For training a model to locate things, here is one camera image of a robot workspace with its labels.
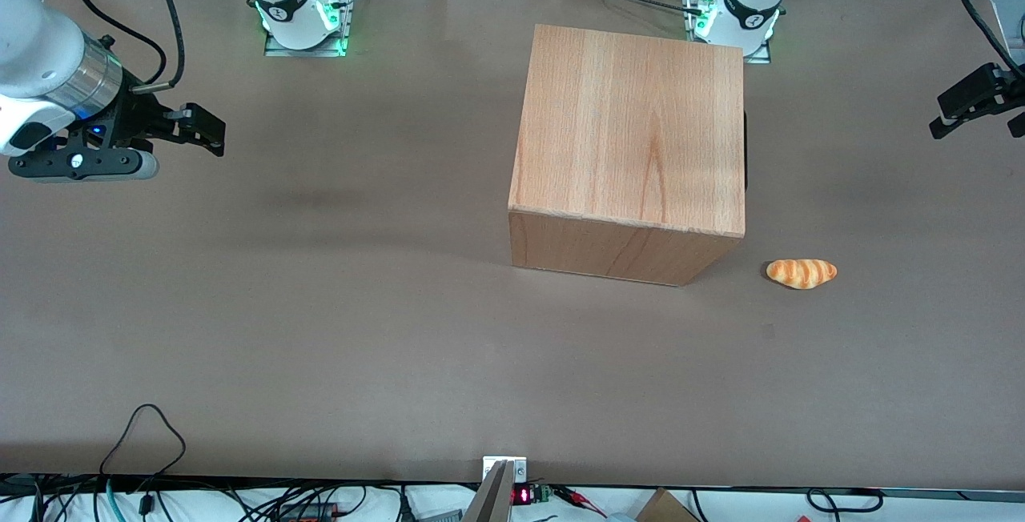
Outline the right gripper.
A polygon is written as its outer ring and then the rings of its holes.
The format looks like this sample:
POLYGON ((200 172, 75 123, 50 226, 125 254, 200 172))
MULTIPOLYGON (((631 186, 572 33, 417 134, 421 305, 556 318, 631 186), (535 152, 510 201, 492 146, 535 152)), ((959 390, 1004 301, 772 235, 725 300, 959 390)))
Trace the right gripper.
POLYGON ((118 94, 82 118, 69 107, 44 98, 2 96, 2 153, 19 157, 47 149, 65 132, 63 146, 96 151, 153 153, 154 140, 194 145, 216 157, 224 155, 225 124, 195 102, 176 110, 153 95, 118 94))

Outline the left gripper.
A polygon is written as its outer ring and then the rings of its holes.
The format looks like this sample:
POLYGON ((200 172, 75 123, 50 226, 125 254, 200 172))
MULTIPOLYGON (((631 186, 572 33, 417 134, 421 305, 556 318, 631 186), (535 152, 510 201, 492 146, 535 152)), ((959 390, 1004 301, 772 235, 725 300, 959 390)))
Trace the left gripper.
MULTIPOLYGON (((989 114, 1000 114, 1024 106, 1024 81, 1013 70, 983 65, 937 97, 939 116, 930 121, 933 139, 944 139, 960 125, 989 114)), ((1015 139, 1025 138, 1025 112, 1007 121, 1015 139)))

